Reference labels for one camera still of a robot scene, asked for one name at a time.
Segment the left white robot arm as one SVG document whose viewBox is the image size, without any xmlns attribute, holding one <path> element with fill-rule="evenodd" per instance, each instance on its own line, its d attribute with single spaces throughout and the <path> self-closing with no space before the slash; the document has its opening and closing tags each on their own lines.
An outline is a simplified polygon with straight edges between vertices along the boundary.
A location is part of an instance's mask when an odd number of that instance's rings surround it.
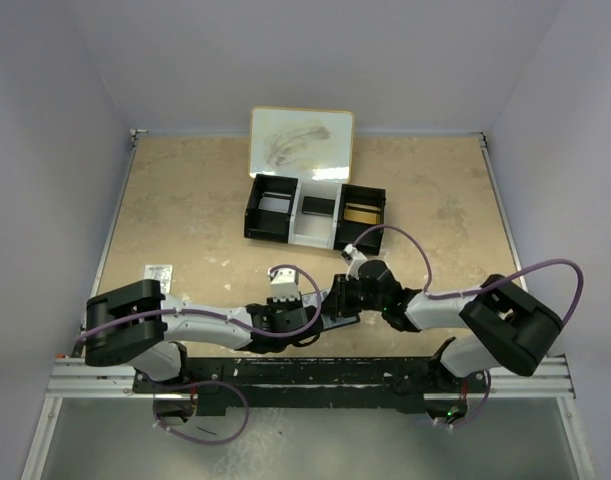
<svg viewBox="0 0 611 480">
<path fill-rule="evenodd" d="M 85 345 L 89 366 L 130 365 L 169 392 L 187 387 L 191 369 L 184 342 L 256 354 L 280 353 L 320 333 L 326 292 L 216 308 L 180 301 L 157 280 L 140 280 L 87 301 Z"/>
</svg>

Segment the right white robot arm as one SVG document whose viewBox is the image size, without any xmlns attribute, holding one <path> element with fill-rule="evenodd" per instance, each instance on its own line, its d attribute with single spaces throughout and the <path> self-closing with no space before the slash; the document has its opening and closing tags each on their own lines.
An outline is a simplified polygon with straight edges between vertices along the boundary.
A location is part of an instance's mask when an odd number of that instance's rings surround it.
<svg viewBox="0 0 611 480">
<path fill-rule="evenodd" d="M 366 261 L 354 275 L 337 274 L 322 311 L 332 317 L 378 312 L 400 332 L 469 330 L 466 337 L 446 341 L 434 355 L 429 376 L 441 391 L 452 391 L 466 376 L 495 367 L 528 377 L 563 330 L 555 312 L 501 275 L 489 276 L 472 295 L 435 299 L 403 287 L 381 260 Z"/>
</svg>

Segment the black leather card holder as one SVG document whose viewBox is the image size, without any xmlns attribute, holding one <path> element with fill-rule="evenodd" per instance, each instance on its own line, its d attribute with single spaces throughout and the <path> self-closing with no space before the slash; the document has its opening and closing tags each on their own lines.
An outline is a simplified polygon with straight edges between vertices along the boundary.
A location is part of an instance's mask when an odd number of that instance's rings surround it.
<svg viewBox="0 0 611 480">
<path fill-rule="evenodd" d="M 320 325 L 320 331 L 331 331 L 338 328 L 347 327 L 360 323 L 360 316 L 358 314 L 340 314 L 336 311 L 334 301 L 331 298 L 331 289 L 323 289 L 321 291 L 321 299 L 323 304 L 321 306 L 321 312 L 319 314 L 318 324 Z M 307 314 L 308 319 L 311 319 L 316 312 L 319 304 L 318 298 L 315 292 L 306 293 L 301 296 L 303 307 Z"/>
</svg>

